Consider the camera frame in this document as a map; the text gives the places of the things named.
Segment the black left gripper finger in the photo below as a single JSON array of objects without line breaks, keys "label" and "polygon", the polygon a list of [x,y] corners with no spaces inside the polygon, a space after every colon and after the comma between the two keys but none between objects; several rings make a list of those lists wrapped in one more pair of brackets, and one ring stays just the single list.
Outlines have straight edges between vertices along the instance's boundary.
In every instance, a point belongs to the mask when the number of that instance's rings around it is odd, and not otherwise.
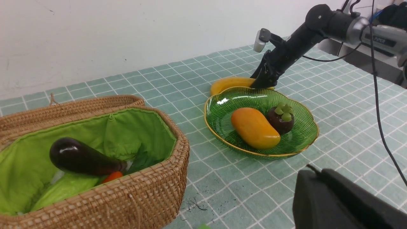
[{"label": "black left gripper finger", "polygon": [[293,199],[297,229],[405,229],[407,215],[332,169],[298,172]]}]

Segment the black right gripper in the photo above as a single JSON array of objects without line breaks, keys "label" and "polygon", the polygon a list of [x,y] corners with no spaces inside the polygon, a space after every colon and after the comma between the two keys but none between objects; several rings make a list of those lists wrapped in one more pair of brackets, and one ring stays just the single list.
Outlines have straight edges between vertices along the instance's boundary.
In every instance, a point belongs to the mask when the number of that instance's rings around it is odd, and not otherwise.
[{"label": "black right gripper", "polygon": [[250,85],[253,89],[275,87],[278,78],[306,52],[304,29],[298,28],[287,40],[283,40],[267,29],[266,31],[269,42],[275,45],[275,48],[272,51],[266,51],[259,66],[250,77],[254,79]]}]

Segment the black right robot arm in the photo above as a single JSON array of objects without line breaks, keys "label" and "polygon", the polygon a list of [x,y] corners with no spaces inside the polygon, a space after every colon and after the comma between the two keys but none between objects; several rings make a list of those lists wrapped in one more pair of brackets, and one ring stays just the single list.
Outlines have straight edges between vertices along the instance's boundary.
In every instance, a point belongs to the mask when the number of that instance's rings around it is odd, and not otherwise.
[{"label": "black right robot arm", "polygon": [[312,7],[304,23],[288,39],[262,28],[256,34],[253,50],[262,52],[266,43],[274,45],[267,50],[253,73],[254,89],[275,87],[279,77],[298,59],[324,39],[334,39],[351,45],[369,44],[397,58],[398,67],[406,74],[407,35],[401,29],[378,25],[372,26],[368,19],[357,13],[347,14],[331,10],[327,4]]}]

